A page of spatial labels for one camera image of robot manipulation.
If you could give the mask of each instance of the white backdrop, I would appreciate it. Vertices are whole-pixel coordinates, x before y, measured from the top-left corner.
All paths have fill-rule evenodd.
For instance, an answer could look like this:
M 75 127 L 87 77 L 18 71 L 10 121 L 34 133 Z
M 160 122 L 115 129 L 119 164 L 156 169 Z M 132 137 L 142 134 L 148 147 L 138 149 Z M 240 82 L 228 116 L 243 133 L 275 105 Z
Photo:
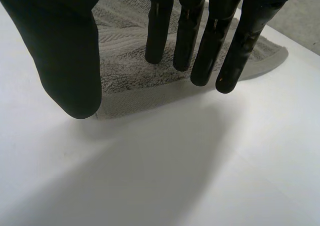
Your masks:
M 231 94 L 78 121 L 1 6 L 0 225 L 320 225 L 320 56 L 263 35 L 288 59 Z

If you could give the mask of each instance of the robotic hand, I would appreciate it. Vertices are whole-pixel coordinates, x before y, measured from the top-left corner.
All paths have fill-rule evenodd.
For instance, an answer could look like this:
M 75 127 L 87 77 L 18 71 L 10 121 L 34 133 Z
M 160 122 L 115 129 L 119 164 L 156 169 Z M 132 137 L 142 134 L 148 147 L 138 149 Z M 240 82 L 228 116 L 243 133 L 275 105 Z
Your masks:
M 150 1 L 145 58 L 149 63 L 157 64 L 163 56 L 174 0 Z M 183 72 L 190 67 L 205 0 L 179 1 L 181 15 L 173 66 Z M 218 91 L 229 93 L 235 88 L 262 30 L 286 1 L 288 0 L 243 0 L 239 25 L 216 80 Z M 204 86 L 208 83 L 239 2 L 240 0 L 209 0 L 209 17 L 191 72 L 193 84 Z

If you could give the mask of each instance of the black finger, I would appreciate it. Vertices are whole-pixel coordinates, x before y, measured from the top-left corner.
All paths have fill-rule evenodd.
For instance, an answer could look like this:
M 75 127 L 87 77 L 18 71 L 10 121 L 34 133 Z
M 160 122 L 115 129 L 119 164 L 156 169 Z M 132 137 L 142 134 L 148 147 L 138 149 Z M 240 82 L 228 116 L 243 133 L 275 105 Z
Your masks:
M 148 38 L 145 59 L 152 64 L 161 61 L 169 29 L 169 22 L 174 0 L 150 0 Z
M 197 86 L 208 83 L 240 0 L 209 0 L 209 18 L 191 73 Z
M 216 80 L 218 91 L 229 93 L 235 88 L 263 28 L 282 6 L 283 3 L 244 0 L 239 25 Z
M 199 31 L 205 0 L 179 0 L 182 6 L 179 19 L 173 66 L 186 71 L 191 62 Z

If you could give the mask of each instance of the towel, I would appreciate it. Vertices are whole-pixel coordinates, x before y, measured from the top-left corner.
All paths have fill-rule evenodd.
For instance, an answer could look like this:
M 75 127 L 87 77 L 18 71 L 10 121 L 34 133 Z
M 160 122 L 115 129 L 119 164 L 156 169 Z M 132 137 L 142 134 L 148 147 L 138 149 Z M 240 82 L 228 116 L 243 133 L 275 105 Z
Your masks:
M 173 68 L 173 53 L 181 6 L 174 0 L 168 39 L 163 59 L 158 65 L 145 60 L 148 35 L 149 0 L 99 0 L 92 10 L 98 31 L 102 103 L 98 119 L 117 118 L 150 110 L 198 93 L 215 89 L 215 81 L 228 52 L 238 20 L 233 19 L 225 43 L 205 87 L 190 81 L 191 68 L 178 72 Z M 195 60 L 208 19 L 205 3 L 198 38 L 192 57 Z M 240 80 L 267 73 L 288 57 L 288 51 L 260 37 Z

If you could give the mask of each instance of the white surface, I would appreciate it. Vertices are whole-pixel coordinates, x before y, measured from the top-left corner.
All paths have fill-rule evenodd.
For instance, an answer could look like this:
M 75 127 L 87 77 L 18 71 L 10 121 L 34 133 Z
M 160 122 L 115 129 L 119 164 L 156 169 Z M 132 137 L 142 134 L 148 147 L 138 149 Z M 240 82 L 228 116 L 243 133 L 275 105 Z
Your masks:
M 44 92 L 0 7 L 0 225 L 320 225 L 320 57 L 119 120 Z

